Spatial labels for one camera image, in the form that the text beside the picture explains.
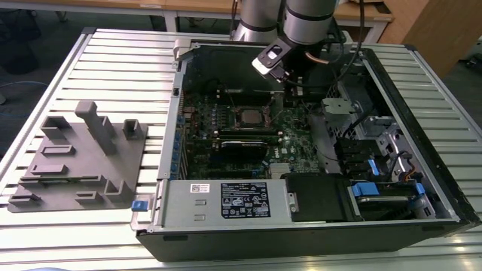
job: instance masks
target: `black side panel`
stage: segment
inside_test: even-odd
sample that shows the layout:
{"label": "black side panel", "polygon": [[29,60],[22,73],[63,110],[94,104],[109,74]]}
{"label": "black side panel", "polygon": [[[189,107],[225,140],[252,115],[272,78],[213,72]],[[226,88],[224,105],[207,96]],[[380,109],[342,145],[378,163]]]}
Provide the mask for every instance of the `black side panel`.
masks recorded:
{"label": "black side panel", "polygon": [[376,76],[382,84],[386,91],[392,104],[396,108],[398,115],[405,123],[409,133],[413,137],[417,149],[420,150],[422,157],[429,165],[430,171],[434,174],[436,180],[438,181],[441,188],[449,202],[456,210],[461,220],[467,220],[473,223],[473,226],[481,224],[481,218],[479,217],[473,206],[471,205],[465,194],[450,174],[450,171],[440,157],[434,146],[432,145],[430,139],[424,132],[422,126],[417,121],[417,118],[402,98],[401,92],[398,91],[388,72],[385,71],[384,65],[377,58],[377,55],[372,49],[362,49],[365,58],[369,60],[370,65],[376,71]]}
{"label": "black side panel", "polygon": [[460,227],[442,222],[425,225],[179,234],[138,232],[138,239],[159,261],[240,260],[397,251]]}

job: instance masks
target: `floor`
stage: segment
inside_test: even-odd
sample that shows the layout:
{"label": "floor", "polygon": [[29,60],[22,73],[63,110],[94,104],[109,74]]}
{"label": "floor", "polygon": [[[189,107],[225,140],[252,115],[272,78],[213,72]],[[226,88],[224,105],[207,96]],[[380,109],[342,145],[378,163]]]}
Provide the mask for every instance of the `floor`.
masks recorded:
{"label": "floor", "polygon": [[[65,58],[79,38],[85,27],[115,28],[131,30],[153,30],[162,27],[162,20],[149,16],[69,13],[69,21],[61,23],[54,12],[39,11],[37,21],[42,30],[42,37],[31,42],[31,48],[41,62],[41,67],[34,72],[14,76],[0,68],[0,86],[7,82],[39,81],[50,83]],[[181,20],[183,32],[224,33],[230,29],[229,20],[205,19],[189,22]],[[460,63],[445,78],[445,83],[460,99],[475,120],[482,125],[482,75],[465,68]],[[29,114],[37,106],[43,95],[42,85],[13,85],[0,88],[0,94],[7,102],[0,105],[0,158],[3,157],[17,134],[27,120]]]}

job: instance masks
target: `gray block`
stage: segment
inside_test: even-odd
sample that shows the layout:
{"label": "gray block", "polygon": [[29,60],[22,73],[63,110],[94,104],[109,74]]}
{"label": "gray block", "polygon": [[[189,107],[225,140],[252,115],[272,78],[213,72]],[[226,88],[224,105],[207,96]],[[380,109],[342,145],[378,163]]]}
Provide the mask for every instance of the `gray block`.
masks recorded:
{"label": "gray block", "polygon": [[49,174],[66,174],[69,172],[69,168],[65,164],[54,164],[54,165],[34,165],[31,169],[31,173],[34,175],[49,175]]}
{"label": "gray block", "polygon": [[125,120],[125,127],[122,128],[127,140],[138,140],[145,137],[143,130],[138,120]]}
{"label": "gray block", "polygon": [[63,116],[49,117],[41,129],[49,139],[59,143],[66,141],[62,129],[70,129],[70,123]]}
{"label": "gray block", "polygon": [[134,191],[122,180],[119,187],[111,181],[107,181],[105,195],[113,202],[133,203]]}
{"label": "gray block", "polygon": [[[93,121],[93,110],[82,112],[90,114],[83,116]],[[58,130],[53,132],[54,139],[45,138],[26,176],[21,178],[19,188],[9,205],[11,212],[117,209],[131,206],[149,126],[139,124],[137,120],[129,120],[126,126],[125,123],[113,124],[107,117],[94,118],[115,147],[115,153],[106,154],[98,138],[93,137],[97,134],[93,133],[93,126],[63,122],[63,117],[49,117],[45,121],[47,127],[43,128]]]}
{"label": "gray block", "polygon": [[105,123],[110,123],[110,121],[106,121],[107,117],[103,117],[103,120],[99,118],[97,103],[93,101],[82,100],[78,104],[78,107],[75,108],[75,114],[86,121],[90,133],[106,155],[115,154],[117,148],[111,140],[111,135],[109,129],[103,125],[103,121]]}
{"label": "gray block", "polygon": [[99,204],[103,202],[103,197],[98,191],[78,191],[75,195],[75,201],[82,205]]}
{"label": "gray block", "polygon": [[23,195],[13,195],[9,200],[10,204],[19,208],[37,207],[42,204],[42,199],[37,194],[25,193]]}
{"label": "gray block", "polygon": [[75,154],[75,148],[73,145],[46,146],[41,152],[45,156],[73,155]]}

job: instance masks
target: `barcode sticker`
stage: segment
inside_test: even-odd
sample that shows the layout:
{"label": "barcode sticker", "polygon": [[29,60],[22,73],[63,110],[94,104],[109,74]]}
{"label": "barcode sticker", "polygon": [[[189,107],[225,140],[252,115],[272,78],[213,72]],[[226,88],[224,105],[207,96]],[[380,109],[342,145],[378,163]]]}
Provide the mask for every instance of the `barcode sticker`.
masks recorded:
{"label": "barcode sticker", "polygon": [[209,183],[193,183],[191,184],[191,193],[210,193],[210,184]]}
{"label": "barcode sticker", "polygon": [[146,4],[141,4],[141,7],[149,7],[149,8],[162,8],[161,5],[146,5]]}

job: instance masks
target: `white sticker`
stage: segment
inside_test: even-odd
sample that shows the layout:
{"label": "white sticker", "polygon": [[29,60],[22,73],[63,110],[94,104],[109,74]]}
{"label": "white sticker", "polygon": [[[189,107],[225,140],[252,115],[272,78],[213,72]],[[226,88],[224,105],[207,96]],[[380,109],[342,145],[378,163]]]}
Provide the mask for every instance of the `white sticker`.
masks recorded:
{"label": "white sticker", "polygon": [[386,18],[386,17],[376,17],[374,21],[392,21],[392,18]]}
{"label": "white sticker", "polygon": [[146,4],[141,4],[141,7],[162,8],[161,5],[146,5]]}
{"label": "white sticker", "polygon": [[209,183],[193,183],[191,184],[191,193],[210,193],[210,184]]}

